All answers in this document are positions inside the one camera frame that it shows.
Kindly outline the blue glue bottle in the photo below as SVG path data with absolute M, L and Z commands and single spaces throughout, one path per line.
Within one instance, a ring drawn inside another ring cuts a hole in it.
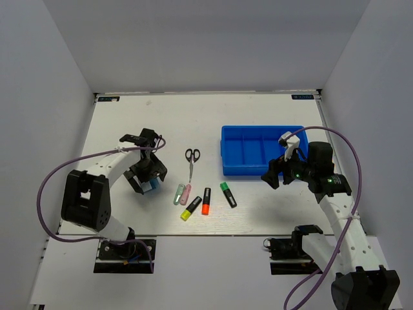
M 155 190 L 159 187 L 159 179 L 155 178 L 150 181 L 144 182 L 141 184 L 141 188 L 143 190 L 143 193 Z

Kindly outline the green transparent eraser case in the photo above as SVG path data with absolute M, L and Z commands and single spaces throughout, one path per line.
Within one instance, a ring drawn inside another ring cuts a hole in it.
M 173 200 L 174 205 L 179 205 L 180 204 L 180 199 L 181 199 L 181 196 L 182 196 L 184 190 L 185 190 L 185 185 L 182 184 L 182 183 L 179 184 L 178 187 L 177 187 L 175 196 L 174 196 L 174 200 Z

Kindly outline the pink eraser case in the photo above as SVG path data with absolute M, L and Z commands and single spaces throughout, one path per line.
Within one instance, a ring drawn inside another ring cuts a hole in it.
M 182 193 L 182 195 L 181 195 L 181 197 L 180 197 L 180 199 L 179 199 L 179 203 L 180 203 L 181 205 L 186 205 L 186 204 L 187 204 L 188 198 L 189 198 L 189 196 L 190 196 L 190 191 L 191 191 L 191 189 L 192 189 L 192 186 L 191 186 L 191 184 L 188 183 L 188 184 L 185 186 L 185 189 L 184 189 L 184 191 L 183 191 L 183 193 Z

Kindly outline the black handled scissors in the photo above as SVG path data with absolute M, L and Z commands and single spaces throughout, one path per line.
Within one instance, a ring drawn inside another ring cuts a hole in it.
M 194 163 L 199 160 L 201 153 L 199 149 L 187 149 L 185 151 L 185 158 L 189 162 L 189 182 L 192 181 L 192 175 L 194 170 Z

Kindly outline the green highlighter marker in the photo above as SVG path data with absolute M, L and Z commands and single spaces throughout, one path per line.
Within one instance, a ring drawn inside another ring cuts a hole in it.
M 237 207 L 237 202 L 228 186 L 228 184 L 226 182 L 220 183 L 220 188 L 225 196 L 225 198 L 227 199 L 227 202 L 229 204 L 229 206 L 231 208 Z

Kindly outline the yellow highlighter marker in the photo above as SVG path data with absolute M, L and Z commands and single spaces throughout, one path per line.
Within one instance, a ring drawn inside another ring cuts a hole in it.
M 187 221 L 192 213 L 197 209 L 197 207 L 201 204 L 202 198 L 200 196 L 196 196 L 192 202 L 188 205 L 188 207 L 181 213 L 180 218 L 183 221 Z

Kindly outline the orange highlighter marker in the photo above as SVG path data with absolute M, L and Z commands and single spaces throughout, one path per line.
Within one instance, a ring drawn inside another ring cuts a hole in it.
M 210 210 L 210 197 L 211 197 L 211 188 L 205 187 L 203 193 L 203 204 L 201 209 L 201 214 L 208 216 Z

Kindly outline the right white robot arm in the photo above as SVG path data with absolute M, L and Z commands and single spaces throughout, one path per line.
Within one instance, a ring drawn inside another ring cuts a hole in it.
M 261 179 L 273 189 L 281 182 L 307 183 L 336 238 L 331 246 L 317 225 L 294 228 L 289 239 L 271 238 L 264 246 L 273 260 L 311 259 L 325 277 L 332 280 L 331 295 L 336 309 L 389 309 L 398 290 L 397 272 L 385 268 L 363 230 L 352 190 L 342 174 L 334 172 L 329 143 L 311 142 L 303 154 L 296 142 L 281 142 L 286 149 L 271 160 Z

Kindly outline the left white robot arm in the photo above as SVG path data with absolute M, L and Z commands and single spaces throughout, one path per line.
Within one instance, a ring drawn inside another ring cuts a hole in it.
M 66 178 L 62 219 L 113 242 L 121 257 L 131 257 L 136 251 L 134 233 L 112 215 L 110 189 L 122 176 L 138 194 L 156 189 L 167 174 L 155 154 L 164 145 L 161 135 L 144 128 L 138 136 L 122 136 L 113 151 L 89 168 L 72 170 Z

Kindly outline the blue plastic compartment tray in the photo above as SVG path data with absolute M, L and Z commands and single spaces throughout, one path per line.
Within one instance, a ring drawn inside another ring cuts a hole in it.
M 224 176 L 261 176 L 270 160 L 284 155 L 279 138 L 300 125 L 225 125 L 221 128 Z

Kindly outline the right corner label sticker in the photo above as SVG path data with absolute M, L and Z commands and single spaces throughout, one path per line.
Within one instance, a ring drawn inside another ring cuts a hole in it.
M 314 100 L 312 94 L 292 94 L 291 97 L 293 100 Z

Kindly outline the corner label sticker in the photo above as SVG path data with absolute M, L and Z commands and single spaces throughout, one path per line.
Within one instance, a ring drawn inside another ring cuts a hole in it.
M 117 102 L 120 100 L 119 96 L 99 96 L 98 102 Z
M 293 100 L 314 100 L 312 94 L 292 94 L 291 97 Z

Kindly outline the left corner label sticker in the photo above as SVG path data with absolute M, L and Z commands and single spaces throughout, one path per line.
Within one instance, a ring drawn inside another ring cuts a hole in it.
M 120 100 L 119 96 L 99 96 L 98 102 L 117 102 Z

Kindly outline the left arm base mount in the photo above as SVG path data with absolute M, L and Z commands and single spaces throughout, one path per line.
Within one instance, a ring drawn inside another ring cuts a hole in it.
M 149 250 L 137 242 L 130 245 L 114 245 L 103 241 L 97 248 L 95 274 L 152 274 L 155 264 L 156 239 L 143 239 Z

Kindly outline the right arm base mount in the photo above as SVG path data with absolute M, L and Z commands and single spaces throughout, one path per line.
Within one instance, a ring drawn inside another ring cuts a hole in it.
M 323 231 L 317 225 L 299 225 L 288 238 L 266 238 L 263 241 L 263 247 L 270 253 L 271 275 L 322 273 L 302 248 L 303 237 L 309 234 L 323 234 Z

